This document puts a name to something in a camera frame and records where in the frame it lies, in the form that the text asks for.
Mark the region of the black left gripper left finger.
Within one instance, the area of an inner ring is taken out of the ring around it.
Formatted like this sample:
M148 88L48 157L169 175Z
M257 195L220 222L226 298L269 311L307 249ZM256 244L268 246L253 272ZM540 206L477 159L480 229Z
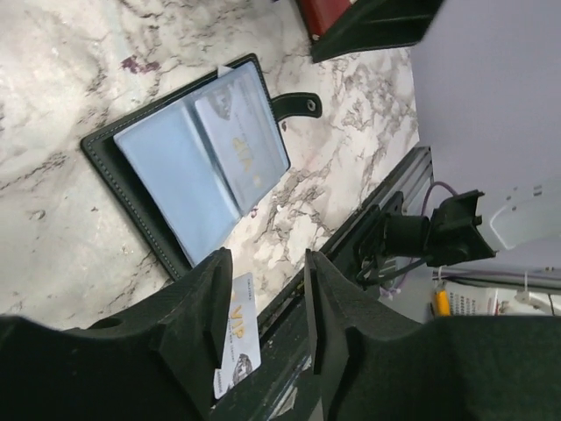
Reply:
M2 317L2 419L208 419L231 285L231 252L222 248L86 329Z

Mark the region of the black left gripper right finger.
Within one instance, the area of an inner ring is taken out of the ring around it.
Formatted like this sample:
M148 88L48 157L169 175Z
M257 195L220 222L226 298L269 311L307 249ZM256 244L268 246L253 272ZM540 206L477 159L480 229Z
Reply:
M327 420L557 420L560 320L453 316L418 324L348 281L321 277Z

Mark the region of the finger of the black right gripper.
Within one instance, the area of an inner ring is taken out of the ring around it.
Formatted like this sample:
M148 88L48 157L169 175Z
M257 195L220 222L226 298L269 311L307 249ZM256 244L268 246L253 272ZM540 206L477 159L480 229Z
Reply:
M443 5L439 0L355 1L319 40L309 36L312 61L414 46L423 39Z

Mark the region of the silver VIP credit card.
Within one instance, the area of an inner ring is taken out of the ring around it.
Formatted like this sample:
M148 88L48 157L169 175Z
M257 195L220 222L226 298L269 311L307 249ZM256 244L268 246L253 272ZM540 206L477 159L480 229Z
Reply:
M221 367L215 370L214 397L222 398L261 365L258 313L252 273L232 281L228 327Z

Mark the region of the black leather card holder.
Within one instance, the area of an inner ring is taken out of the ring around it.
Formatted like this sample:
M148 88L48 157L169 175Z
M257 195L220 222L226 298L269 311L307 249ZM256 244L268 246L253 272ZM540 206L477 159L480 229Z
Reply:
M218 249L259 203L241 212L194 107L215 80L242 77L264 92L289 170L279 124L291 117L321 117L322 101L311 92L271 96L255 54L211 71L81 142L92 167L175 280Z

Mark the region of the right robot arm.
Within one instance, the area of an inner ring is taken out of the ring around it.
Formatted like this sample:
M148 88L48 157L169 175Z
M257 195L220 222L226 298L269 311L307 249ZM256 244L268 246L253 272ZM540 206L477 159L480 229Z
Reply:
M557 1L302 1L314 62L407 46L437 173L457 188L429 216L384 210L357 256L361 286L391 257L438 268L560 233Z

